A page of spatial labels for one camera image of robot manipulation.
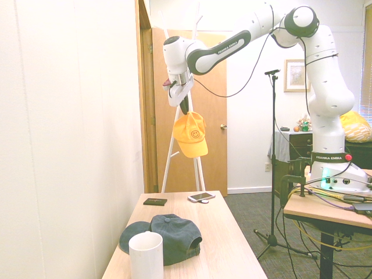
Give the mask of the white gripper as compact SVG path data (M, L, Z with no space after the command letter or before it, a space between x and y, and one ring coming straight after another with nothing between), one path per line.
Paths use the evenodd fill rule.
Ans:
M177 84L176 80L172 81L168 90L168 100L170 106L180 105L180 109L183 114L189 112L189 102L188 102L188 93L191 88L194 86L194 77L191 76L190 79L185 83L185 85Z

